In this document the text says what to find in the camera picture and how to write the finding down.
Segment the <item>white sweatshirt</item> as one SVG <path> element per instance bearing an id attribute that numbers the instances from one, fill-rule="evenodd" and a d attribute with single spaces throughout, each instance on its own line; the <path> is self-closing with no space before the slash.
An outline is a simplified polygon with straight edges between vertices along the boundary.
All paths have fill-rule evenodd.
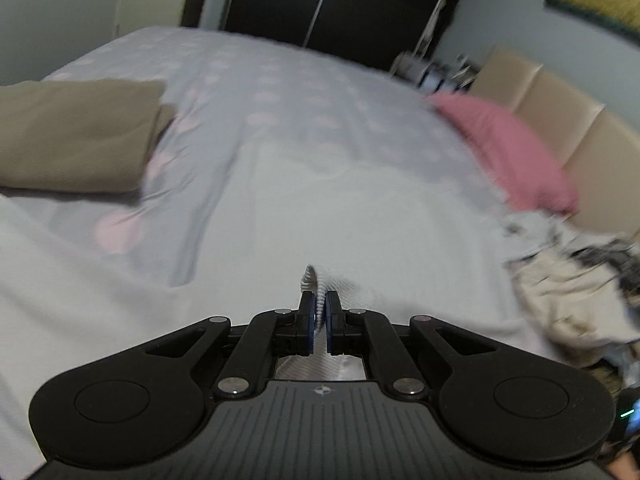
<path id="1" fill-rule="evenodd" d="M 194 280 L 166 288 L 55 236 L 1 202 L 1 474 L 43 456 L 29 429 L 48 379 L 211 315 L 244 323 L 335 286 L 346 307 L 405 322 L 429 313 L 506 344 L 550 348 L 515 299 L 506 260 L 529 246 L 508 220 L 408 172 L 277 143 L 242 148 Z"/>

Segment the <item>cream knit garment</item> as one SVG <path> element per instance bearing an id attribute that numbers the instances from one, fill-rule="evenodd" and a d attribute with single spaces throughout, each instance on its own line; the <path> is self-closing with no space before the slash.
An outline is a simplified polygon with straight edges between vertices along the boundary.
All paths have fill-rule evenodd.
<path id="1" fill-rule="evenodd" d="M 555 249 L 512 266 L 512 283 L 528 316 L 555 344 L 578 351 L 639 339 L 615 271 L 583 266 Z"/>

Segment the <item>pink pillow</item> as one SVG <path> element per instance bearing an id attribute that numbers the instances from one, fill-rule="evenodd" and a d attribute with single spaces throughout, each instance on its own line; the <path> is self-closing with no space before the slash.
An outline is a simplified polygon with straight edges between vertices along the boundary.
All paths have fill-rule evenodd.
<path id="1" fill-rule="evenodd" d="M 510 207 L 576 214 L 576 186 L 532 128 L 505 107 L 467 93 L 434 93 L 436 112 L 458 130 Z"/>

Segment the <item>grey pink polka-dot bedspread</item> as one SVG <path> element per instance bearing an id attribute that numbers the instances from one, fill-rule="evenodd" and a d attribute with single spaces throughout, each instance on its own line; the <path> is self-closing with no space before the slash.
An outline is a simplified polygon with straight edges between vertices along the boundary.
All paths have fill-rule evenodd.
<path id="1" fill-rule="evenodd" d="M 497 212 L 499 191 L 422 94 L 379 70 L 230 32 L 148 27 L 64 65 L 56 80 L 166 82 L 178 108 L 136 197 L 14 191 L 56 235 L 122 272 L 189 283 L 241 146 L 279 140 L 395 166 Z"/>

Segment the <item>folded beige garment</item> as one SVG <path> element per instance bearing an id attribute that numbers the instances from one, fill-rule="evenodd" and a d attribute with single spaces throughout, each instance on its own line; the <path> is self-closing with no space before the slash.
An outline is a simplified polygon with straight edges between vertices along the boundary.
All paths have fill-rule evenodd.
<path id="1" fill-rule="evenodd" d="M 1 88 L 1 185 L 119 194 L 141 188 L 177 107 L 161 80 L 23 81 Z"/>

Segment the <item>white bedside table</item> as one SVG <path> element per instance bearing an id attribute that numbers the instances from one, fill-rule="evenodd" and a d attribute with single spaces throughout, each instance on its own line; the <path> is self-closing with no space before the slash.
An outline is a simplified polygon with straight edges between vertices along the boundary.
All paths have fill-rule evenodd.
<path id="1" fill-rule="evenodd" d="M 452 65 L 428 60 L 409 51 L 394 59 L 390 76 L 427 93 L 468 91 L 480 68 L 464 58 Z"/>

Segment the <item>dark floral patterned garment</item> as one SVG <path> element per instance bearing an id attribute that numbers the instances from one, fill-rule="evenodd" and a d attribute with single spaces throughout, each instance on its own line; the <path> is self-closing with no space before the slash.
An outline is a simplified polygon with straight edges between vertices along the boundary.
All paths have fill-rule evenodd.
<path id="1" fill-rule="evenodd" d="M 620 288 L 639 292 L 639 243 L 623 234 L 578 230 L 562 217 L 540 211 L 508 214 L 498 221 L 498 237 L 508 261 L 533 258 L 545 249 L 581 266 L 609 266 Z"/>

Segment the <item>cream padded headboard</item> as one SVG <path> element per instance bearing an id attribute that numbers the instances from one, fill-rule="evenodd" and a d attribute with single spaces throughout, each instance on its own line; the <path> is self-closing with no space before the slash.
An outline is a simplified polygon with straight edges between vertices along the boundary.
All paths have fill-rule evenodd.
<path id="1" fill-rule="evenodd" d="M 639 238 L 639 133 L 582 90 L 503 47 L 491 49 L 470 88 L 532 128 L 579 194 L 579 229 Z"/>

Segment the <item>black sliding wardrobe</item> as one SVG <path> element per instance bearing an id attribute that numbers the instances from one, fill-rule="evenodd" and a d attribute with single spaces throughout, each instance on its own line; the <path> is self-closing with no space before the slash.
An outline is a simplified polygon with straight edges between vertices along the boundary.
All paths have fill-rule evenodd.
<path id="1" fill-rule="evenodd" d="M 390 70 L 433 51 L 459 0 L 186 0 L 181 23 L 283 42 Z"/>

